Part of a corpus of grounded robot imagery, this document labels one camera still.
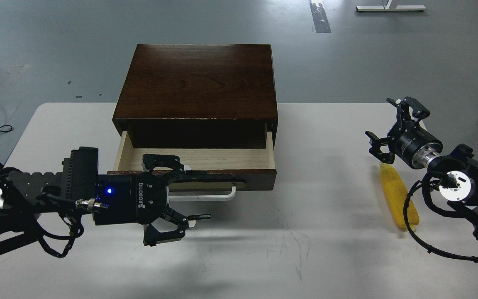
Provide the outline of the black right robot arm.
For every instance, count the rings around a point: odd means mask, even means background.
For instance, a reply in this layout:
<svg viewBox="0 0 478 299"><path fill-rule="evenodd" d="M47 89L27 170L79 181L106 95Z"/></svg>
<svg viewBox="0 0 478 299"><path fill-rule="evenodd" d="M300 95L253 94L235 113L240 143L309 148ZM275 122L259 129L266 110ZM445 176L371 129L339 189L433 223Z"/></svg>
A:
<svg viewBox="0 0 478 299"><path fill-rule="evenodd" d="M387 102L397 111L396 122L387 136L378 138L371 131L365 133L370 139L369 153L380 161L380 176L393 219L427 252L448 259L478 262L478 257L449 253L421 240L413 230L419 218L410 200L420 189L430 210L446 218L468 220L478 241L478 161L473 159L472 148L459 144L449 155L443 155L442 142L420 125L430 115L425 106L413 97L387 98ZM395 157L412 169L427 171L410 190L388 182L395 172L387 165L393 164Z"/></svg>

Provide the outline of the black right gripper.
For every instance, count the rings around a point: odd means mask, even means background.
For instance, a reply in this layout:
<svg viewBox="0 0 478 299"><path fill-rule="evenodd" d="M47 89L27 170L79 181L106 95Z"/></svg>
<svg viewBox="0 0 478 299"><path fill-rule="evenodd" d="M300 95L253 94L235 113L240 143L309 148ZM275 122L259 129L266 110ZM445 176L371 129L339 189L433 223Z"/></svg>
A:
<svg viewBox="0 0 478 299"><path fill-rule="evenodd" d="M384 138L365 131L370 138L368 152L385 164L393 164L397 156L412 169L427 168L430 159L443 150L443 143L420 127L420 121L429 117L431 112L413 97L402 100L387 98L386 101L397 110L396 123ZM384 146L388 147L388 152L381 150Z"/></svg>

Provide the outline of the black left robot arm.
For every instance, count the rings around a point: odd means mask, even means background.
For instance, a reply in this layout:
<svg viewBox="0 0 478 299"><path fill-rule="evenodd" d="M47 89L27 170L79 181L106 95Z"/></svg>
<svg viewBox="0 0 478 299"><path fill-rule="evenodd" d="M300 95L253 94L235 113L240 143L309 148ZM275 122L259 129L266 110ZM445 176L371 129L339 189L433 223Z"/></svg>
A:
<svg viewBox="0 0 478 299"><path fill-rule="evenodd" d="M95 225L138 223L145 246L181 240L197 220L169 205L170 184L183 178L184 165L174 155L144 154L139 173L98 173L98 149L71 151L58 173L0 169L0 255L38 242L56 258L65 257L83 235L83 215Z"/></svg>

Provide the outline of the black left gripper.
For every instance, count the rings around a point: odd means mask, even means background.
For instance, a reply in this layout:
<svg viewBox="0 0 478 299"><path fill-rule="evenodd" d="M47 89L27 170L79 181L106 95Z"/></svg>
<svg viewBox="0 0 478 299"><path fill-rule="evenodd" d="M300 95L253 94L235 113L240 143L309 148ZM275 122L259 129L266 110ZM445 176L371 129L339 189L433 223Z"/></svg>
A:
<svg viewBox="0 0 478 299"><path fill-rule="evenodd" d="M166 187L185 174L180 157L144 154L142 167L144 172L140 174L98 176L95 194L98 202L107 208L94 213L95 225L139 223L144 225L144 246L156 246L180 241L198 222L212 218L211 214L185 216L167 208ZM154 168L171 171L156 176Z"/></svg>

